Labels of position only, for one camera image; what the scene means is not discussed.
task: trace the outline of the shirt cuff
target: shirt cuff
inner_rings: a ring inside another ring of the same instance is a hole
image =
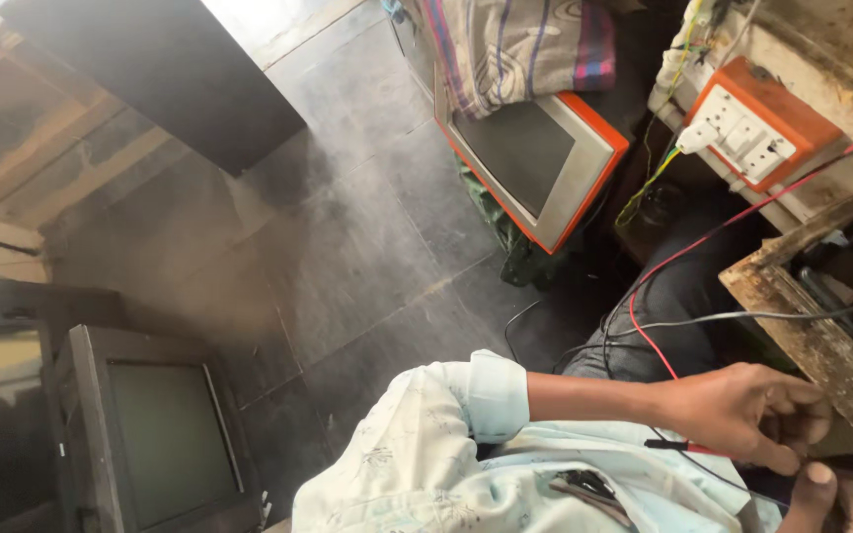
[[[529,388],[525,369],[489,350],[470,358],[468,411],[473,438],[479,443],[505,442],[529,423]]]

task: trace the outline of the television screen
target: television screen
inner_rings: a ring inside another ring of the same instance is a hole
[[[453,123],[489,173],[539,218],[575,138],[534,102],[475,121],[456,113]]]
[[[238,491],[202,366],[107,366],[137,526],[142,530]]]
[[[55,445],[38,332],[0,328],[0,530],[56,531]]]

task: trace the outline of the plug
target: plug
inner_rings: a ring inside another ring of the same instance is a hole
[[[683,153],[696,153],[719,139],[719,132],[706,120],[698,120],[683,128],[677,148]]]

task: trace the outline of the light blue shirt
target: light blue shirt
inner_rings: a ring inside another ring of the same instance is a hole
[[[648,438],[649,428],[627,422],[530,423],[525,370],[481,350],[390,382],[338,462],[299,490],[293,531],[743,531],[747,492],[676,452],[647,449]],[[477,461],[477,442],[500,446]],[[729,459],[694,458],[743,485]],[[636,529],[552,490],[567,470],[603,477]],[[747,530],[775,531],[778,509],[754,505]]]

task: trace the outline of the hand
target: hand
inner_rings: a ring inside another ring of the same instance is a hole
[[[760,364],[736,363],[652,387],[665,429],[783,475],[798,471],[799,454],[831,426],[820,387]]]
[[[836,524],[831,510],[835,499],[845,515],[843,524]],[[821,533],[825,522],[839,531],[853,533],[853,472],[832,471],[821,463],[806,466],[795,481],[791,508],[778,533]]]

